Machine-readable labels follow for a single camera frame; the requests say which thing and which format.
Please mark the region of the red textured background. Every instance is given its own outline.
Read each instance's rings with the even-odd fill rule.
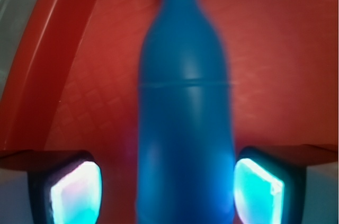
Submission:
[[[134,221],[137,67],[161,0],[97,0],[46,149],[91,151],[99,222]],[[338,0],[201,0],[227,44],[236,145],[337,144]]]

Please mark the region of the bottle shoulder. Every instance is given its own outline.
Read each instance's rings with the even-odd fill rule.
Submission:
[[[225,55],[200,10],[162,10],[142,45],[139,82],[227,80]]]

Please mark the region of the glass bottle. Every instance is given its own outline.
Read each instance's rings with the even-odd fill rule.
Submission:
[[[138,222],[232,223],[226,57],[197,0],[163,0],[138,87]]]

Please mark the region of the red surface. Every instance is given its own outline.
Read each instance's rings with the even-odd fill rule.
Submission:
[[[0,149],[44,148],[95,1],[37,1],[0,102]]]
[[[227,42],[236,144],[336,143],[337,0],[201,0]],[[102,167],[100,223],[133,223],[137,65],[160,0],[97,0],[48,149]]]

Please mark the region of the light panel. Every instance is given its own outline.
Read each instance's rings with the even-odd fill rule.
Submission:
[[[96,223],[102,196],[100,168],[83,162],[50,191],[54,223]]]
[[[234,197],[243,223],[281,223],[284,182],[249,158],[235,166]]]

